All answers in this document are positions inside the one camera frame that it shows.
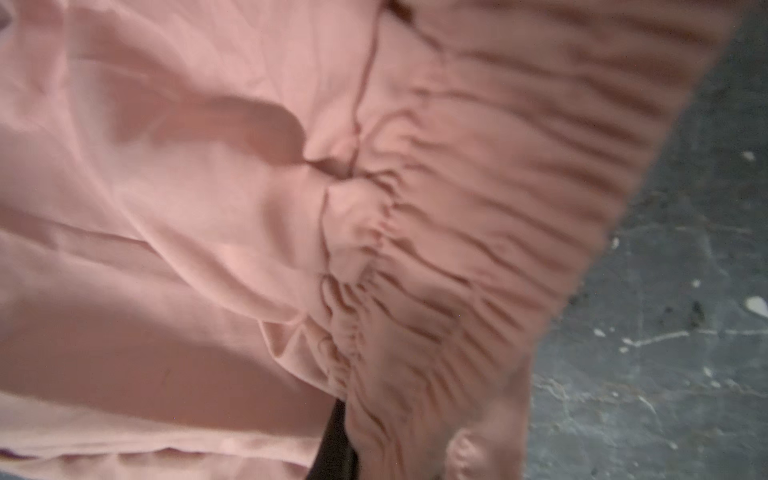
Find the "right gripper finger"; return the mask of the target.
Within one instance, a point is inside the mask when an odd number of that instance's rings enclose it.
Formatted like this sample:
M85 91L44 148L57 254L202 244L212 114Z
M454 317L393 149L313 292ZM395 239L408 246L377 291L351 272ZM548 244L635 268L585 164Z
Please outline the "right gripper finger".
M358 456L345 430L346 404L334 403L306 480L358 480Z

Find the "pink shorts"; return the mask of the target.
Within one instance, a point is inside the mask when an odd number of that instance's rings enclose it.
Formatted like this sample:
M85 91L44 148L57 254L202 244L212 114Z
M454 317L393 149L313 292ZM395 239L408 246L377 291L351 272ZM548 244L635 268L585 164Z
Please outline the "pink shorts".
M1 468L518 479L744 1L5 1Z

